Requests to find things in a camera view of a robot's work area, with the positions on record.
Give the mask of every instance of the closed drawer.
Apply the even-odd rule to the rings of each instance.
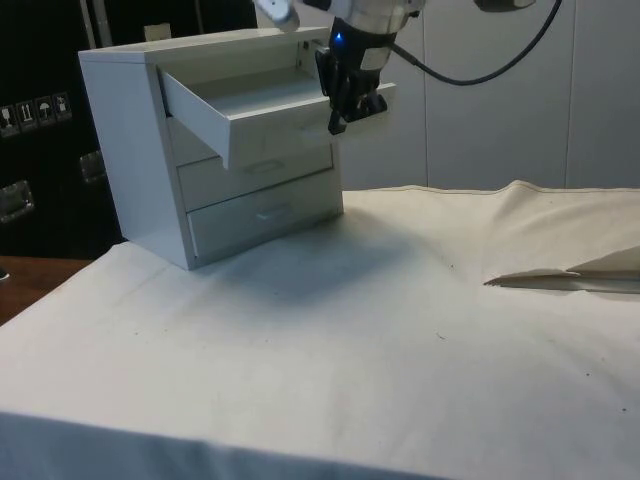
[[[339,174],[327,170],[188,214],[197,257],[282,234],[305,219],[342,210]]]
[[[211,158],[178,168],[178,176],[190,212],[332,166],[332,148],[327,145],[235,170],[225,169],[220,157]]]
[[[179,120],[173,117],[167,118],[167,127],[169,128],[173,161],[176,167],[218,156]]]

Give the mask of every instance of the open drawer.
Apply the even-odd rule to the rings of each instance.
[[[297,66],[190,84],[160,69],[168,114],[218,153],[227,169],[244,168],[384,127],[389,112],[328,130],[331,109],[317,78]],[[379,88],[393,109],[395,85]]]

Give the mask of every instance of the sticker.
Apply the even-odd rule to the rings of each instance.
[[[51,97],[41,97],[36,99],[36,115],[41,127],[56,123],[56,115],[53,111],[53,101]]]
[[[18,117],[16,116],[16,110],[13,105],[0,107],[0,137],[13,137],[19,133]]]
[[[20,129],[23,132],[29,132],[38,128],[36,109],[31,100],[28,102],[16,103],[16,112],[18,114]]]
[[[71,120],[71,104],[69,103],[69,95],[66,93],[56,93],[53,95],[53,111],[59,122]]]

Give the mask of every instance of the white tablecloth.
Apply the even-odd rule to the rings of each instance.
[[[196,272],[121,245],[1,328],[0,478],[640,478],[639,298],[483,285],[633,251],[640,192],[345,205]]]

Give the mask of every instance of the white drawer cabinet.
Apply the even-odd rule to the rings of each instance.
[[[344,135],[327,131],[313,61],[328,36],[244,30],[81,52],[123,235],[191,269],[339,215]],[[380,91],[392,108],[395,86]]]

